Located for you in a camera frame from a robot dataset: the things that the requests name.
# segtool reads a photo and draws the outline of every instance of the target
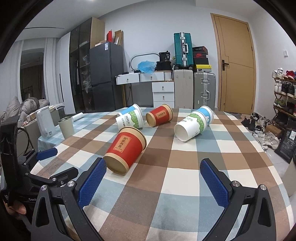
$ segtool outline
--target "white paper cup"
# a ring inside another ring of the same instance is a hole
[[[208,107],[206,105],[203,105],[197,111],[203,113],[203,115],[207,119],[207,124],[208,125],[213,122],[213,120],[214,120],[214,112],[212,111],[212,109],[210,107]]]
[[[181,120],[174,127],[176,137],[180,141],[188,141],[207,128],[205,116],[198,111],[193,111],[190,115]]]
[[[122,112],[118,113],[118,116],[121,116],[121,115],[124,115],[126,113],[129,113],[132,110],[138,110],[141,113],[141,115],[143,116],[142,110],[141,110],[141,108],[137,104],[133,104],[129,108],[127,108],[127,109],[123,110]]]
[[[64,136],[64,139],[67,139],[68,137],[75,134],[74,127],[73,127],[73,121],[72,121],[71,116],[60,119],[58,121],[58,123],[59,123],[59,127],[62,131],[62,134]]]
[[[127,126],[139,129],[144,125],[143,116],[137,109],[116,117],[116,122],[119,130]]]

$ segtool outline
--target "metal screw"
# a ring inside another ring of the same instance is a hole
[[[46,188],[47,188],[47,185],[43,185],[43,186],[41,186],[41,191],[44,191],[44,190],[46,190]]]
[[[238,181],[233,181],[232,182],[232,185],[235,186],[235,187],[239,187],[240,186],[240,183]]]
[[[74,181],[69,181],[69,182],[67,183],[67,186],[68,186],[68,187],[72,187],[72,186],[74,186],[74,184],[75,184]]]
[[[265,190],[266,190],[266,186],[265,186],[265,185],[263,185],[263,184],[261,184],[261,185],[260,185],[260,188],[261,188],[263,191],[265,191]]]

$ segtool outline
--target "table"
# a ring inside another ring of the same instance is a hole
[[[99,118],[109,113],[110,112],[86,113],[83,118],[74,122],[73,126],[74,126],[75,133],[85,128],[90,129],[90,128],[97,127],[97,125],[95,126],[91,124],[94,121],[98,120]],[[55,130],[57,133],[49,138],[43,138],[42,136],[38,138],[38,150],[43,151],[43,150],[53,148],[64,140],[64,137],[59,125],[55,127]]]
[[[143,115],[152,108],[142,108]],[[173,109],[171,122],[149,127],[142,133],[147,148],[125,176],[107,172],[89,206],[90,221],[105,241],[202,240],[223,211],[199,172],[203,158],[210,158],[230,180],[243,186],[268,187],[276,219],[277,240],[293,226],[293,212],[286,189],[271,161],[248,130],[234,116],[215,112],[214,121],[195,138],[185,142],[173,127],[192,110]],[[49,178],[70,167],[79,174],[102,157],[115,139],[115,116],[106,115],[57,146],[58,155],[39,161],[33,174]],[[228,237],[235,237],[246,207]]]

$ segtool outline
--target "black refrigerator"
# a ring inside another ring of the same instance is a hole
[[[100,44],[89,51],[91,86],[96,112],[123,108],[122,87],[115,76],[123,73],[123,49],[111,42]]]

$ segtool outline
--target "white drawer cabinet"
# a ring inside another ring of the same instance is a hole
[[[168,106],[170,106],[171,108],[175,108],[175,102],[174,101],[154,101],[153,102],[153,107],[157,108],[163,104],[167,104]]]
[[[121,74],[119,76],[116,76],[117,85],[139,83],[139,82],[140,82],[139,73]]]
[[[153,82],[152,92],[174,92],[174,82]]]
[[[148,82],[148,81],[164,81],[165,74],[163,71],[160,72],[153,72],[152,74],[140,74],[140,82]]]
[[[175,107],[174,82],[153,82],[152,92],[154,108],[162,104],[167,104],[171,108]]]

